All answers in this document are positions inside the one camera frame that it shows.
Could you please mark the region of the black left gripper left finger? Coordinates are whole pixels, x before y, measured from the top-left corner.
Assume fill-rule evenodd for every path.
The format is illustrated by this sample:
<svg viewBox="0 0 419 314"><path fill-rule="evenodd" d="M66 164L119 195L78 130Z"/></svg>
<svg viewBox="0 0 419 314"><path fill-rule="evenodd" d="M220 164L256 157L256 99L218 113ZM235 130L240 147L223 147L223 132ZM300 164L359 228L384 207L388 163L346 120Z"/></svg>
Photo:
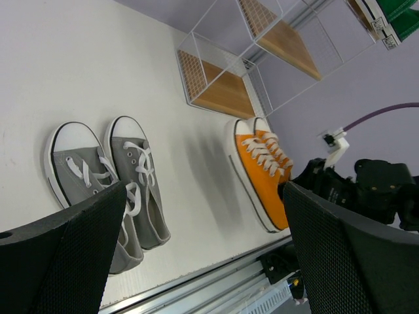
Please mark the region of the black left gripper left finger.
<svg viewBox="0 0 419 314"><path fill-rule="evenodd" d="M2 313L97 313L111 267L126 188L1 233Z"/></svg>

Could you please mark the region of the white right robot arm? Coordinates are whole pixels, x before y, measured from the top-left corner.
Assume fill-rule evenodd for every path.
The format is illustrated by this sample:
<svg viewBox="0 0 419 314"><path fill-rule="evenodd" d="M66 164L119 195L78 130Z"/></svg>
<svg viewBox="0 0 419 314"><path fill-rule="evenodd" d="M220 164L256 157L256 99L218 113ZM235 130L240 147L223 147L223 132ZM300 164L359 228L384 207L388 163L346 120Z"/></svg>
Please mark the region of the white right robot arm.
<svg viewBox="0 0 419 314"><path fill-rule="evenodd" d="M383 224L399 217L399 227L418 231L418 177L406 164L361 159L354 165L355 178L341 177L325 160L310 160L293 182L319 197Z"/></svg>

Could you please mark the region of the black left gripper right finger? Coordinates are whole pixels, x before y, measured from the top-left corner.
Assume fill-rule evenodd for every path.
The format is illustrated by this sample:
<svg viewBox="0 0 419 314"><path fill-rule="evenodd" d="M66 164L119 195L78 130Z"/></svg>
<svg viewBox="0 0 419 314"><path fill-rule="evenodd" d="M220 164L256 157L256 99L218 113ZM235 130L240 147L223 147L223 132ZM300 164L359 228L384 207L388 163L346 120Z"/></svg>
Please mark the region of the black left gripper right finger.
<svg viewBox="0 0 419 314"><path fill-rule="evenodd" d="M418 312L418 235L295 183L283 204L312 313Z"/></svg>

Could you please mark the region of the orange sneaker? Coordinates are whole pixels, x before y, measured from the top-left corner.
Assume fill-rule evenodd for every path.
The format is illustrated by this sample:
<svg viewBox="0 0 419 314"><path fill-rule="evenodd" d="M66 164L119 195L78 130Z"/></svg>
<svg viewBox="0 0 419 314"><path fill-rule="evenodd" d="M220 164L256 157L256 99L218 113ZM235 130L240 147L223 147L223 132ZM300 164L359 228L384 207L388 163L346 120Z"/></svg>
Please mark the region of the orange sneaker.
<svg viewBox="0 0 419 314"><path fill-rule="evenodd" d="M247 195L255 216L268 233L288 228L278 187L285 181L280 167L267 143L245 120L234 119L225 126L225 151Z"/></svg>
<svg viewBox="0 0 419 314"><path fill-rule="evenodd" d="M262 118L250 118L247 121L247 124L253 131L254 135L267 146L267 149L274 157L275 161L279 163L280 169L283 170L282 182L288 181L291 178L293 161L280 147L278 136L270 129L270 126Z"/></svg>

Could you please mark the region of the green sneaker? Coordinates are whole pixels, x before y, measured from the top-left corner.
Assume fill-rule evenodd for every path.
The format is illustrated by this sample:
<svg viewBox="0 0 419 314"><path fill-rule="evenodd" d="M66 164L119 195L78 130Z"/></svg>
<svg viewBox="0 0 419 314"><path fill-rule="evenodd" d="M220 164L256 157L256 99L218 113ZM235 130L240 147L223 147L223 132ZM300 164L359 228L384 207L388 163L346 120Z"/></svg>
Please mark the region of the green sneaker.
<svg viewBox="0 0 419 314"><path fill-rule="evenodd" d="M397 48L407 37L418 30L418 10L407 9L383 30L382 42L388 50Z"/></svg>
<svg viewBox="0 0 419 314"><path fill-rule="evenodd" d="M368 24L378 33L400 14L411 8L415 1L409 0L355 0Z"/></svg>

